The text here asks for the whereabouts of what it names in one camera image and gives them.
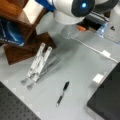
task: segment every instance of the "black laptop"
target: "black laptop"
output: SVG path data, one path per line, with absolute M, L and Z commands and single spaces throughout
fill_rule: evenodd
M 120 63 L 99 86 L 87 106 L 105 120 L 120 120 Z

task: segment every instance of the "pen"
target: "pen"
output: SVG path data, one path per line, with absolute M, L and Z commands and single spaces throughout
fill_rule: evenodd
M 60 104 L 60 102 L 61 102 L 61 100 L 62 100 L 62 98 L 64 96 L 64 92 L 67 90 L 68 86 L 69 86 L 69 81 L 66 82 L 65 85 L 64 85 L 62 95 L 59 97 L 59 99 L 57 101 L 57 107 L 59 106 L 59 104 Z

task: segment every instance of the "gray table surface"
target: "gray table surface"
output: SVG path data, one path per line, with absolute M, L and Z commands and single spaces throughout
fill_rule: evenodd
M 57 45 L 61 62 L 46 74 L 31 90 L 20 84 L 34 58 L 9 66 L 0 47 L 0 80 L 42 120 L 102 120 L 87 108 L 87 101 L 98 88 L 92 80 L 97 73 L 107 76 L 116 63 L 101 57 L 74 40 L 65 40 L 56 29 L 49 31 Z M 97 50 L 107 50 L 120 60 L 120 46 L 90 31 L 78 37 Z M 56 107 L 66 81 L 70 81 L 65 96 Z

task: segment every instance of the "marker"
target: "marker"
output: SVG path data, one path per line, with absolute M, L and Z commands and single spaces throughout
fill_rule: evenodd
M 66 82 L 65 85 L 64 85 L 62 95 L 59 97 L 59 99 L 58 99 L 58 101 L 57 101 L 57 107 L 59 106 L 62 98 L 64 97 L 64 93 L 65 93 L 65 91 L 67 90 L 68 86 L 69 86 L 69 81 Z

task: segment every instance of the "white table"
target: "white table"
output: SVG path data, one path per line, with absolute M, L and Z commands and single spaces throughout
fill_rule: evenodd
M 116 63 L 101 57 L 73 40 L 63 39 L 56 30 L 50 35 L 57 44 L 60 65 L 46 74 L 30 91 L 20 81 L 26 77 L 33 58 L 9 66 L 0 47 L 0 80 L 42 120 L 102 120 L 87 108 L 87 101 L 97 89 L 93 83 L 97 73 L 107 75 Z M 100 50 L 107 50 L 120 60 L 120 46 L 92 32 L 79 33 L 78 39 Z M 56 102 L 65 81 L 70 81 L 60 106 Z

